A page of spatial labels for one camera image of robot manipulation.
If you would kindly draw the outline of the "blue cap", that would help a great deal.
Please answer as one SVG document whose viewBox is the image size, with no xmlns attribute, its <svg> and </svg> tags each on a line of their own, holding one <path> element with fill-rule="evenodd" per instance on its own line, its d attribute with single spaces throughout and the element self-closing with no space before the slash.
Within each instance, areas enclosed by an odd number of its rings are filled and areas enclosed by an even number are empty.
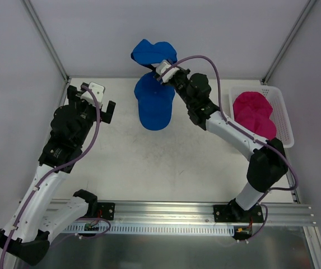
<svg viewBox="0 0 321 269">
<path fill-rule="evenodd" d="M 166 42 L 160 41 L 157 43 L 150 43 L 147 39 L 141 40 L 131 52 L 131 59 L 137 64 L 155 71 L 163 60 L 170 63 L 178 61 L 177 52 L 174 47 Z"/>
<path fill-rule="evenodd" d="M 139 120 L 144 128 L 159 131 L 168 126 L 173 111 L 175 90 L 155 79 L 155 72 L 143 75 L 136 83 L 134 95 L 138 102 Z"/>
</svg>

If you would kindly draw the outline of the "pink cap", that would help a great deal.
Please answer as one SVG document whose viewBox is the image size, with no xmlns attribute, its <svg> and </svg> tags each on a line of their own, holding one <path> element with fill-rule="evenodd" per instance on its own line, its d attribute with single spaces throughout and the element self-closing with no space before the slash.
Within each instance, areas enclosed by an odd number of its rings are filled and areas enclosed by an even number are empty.
<svg viewBox="0 0 321 269">
<path fill-rule="evenodd" d="M 269 140 L 276 137 L 277 129 L 270 119 L 273 108 L 261 93 L 243 92 L 235 99 L 232 107 L 237 123 Z"/>
</svg>

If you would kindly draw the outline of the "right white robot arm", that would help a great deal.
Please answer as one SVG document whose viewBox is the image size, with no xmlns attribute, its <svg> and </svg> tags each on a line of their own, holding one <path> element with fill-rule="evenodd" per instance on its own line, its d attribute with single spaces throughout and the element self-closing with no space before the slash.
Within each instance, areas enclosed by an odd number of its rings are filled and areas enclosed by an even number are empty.
<svg viewBox="0 0 321 269">
<path fill-rule="evenodd" d="M 226 221 L 245 221 L 253 207 L 288 172 L 282 142 L 278 138 L 268 140 L 251 134 L 222 114 L 220 107 L 210 100 L 211 87 L 206 75 L 191 75 L 188 69 L 175 67 L 166 82 L 184 101 L 195 125 L 225 140 L 248 160 L 245 187 L 220 212 Z"/>
</svg>

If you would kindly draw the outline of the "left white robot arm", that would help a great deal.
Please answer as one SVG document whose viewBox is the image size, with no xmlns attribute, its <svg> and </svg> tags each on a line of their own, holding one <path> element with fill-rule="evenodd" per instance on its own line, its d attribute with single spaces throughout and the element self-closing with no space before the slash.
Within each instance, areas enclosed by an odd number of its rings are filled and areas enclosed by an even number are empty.
<svg viewBox="0 0 321 269">
<path fill-rule="evenodd" d="M 68 87 L 68 104 L 53 114 L 50 137 L 32 182 L 11 220 L 0 229 L 0 268 L 5 267 L 8 254 L 28 265 L 37 265 L 68 225 L 82 217 L 96 217 L 97 196 L 83 189 L 51 217 L 44 214 L 74 165 L 95 144 L 101 123 L 112 120 L 116 103 L 110 101 L 102 111 L 104 93 L 105 87 L 94 82 L 83 83 L 80 89 Z"/>
</svg>

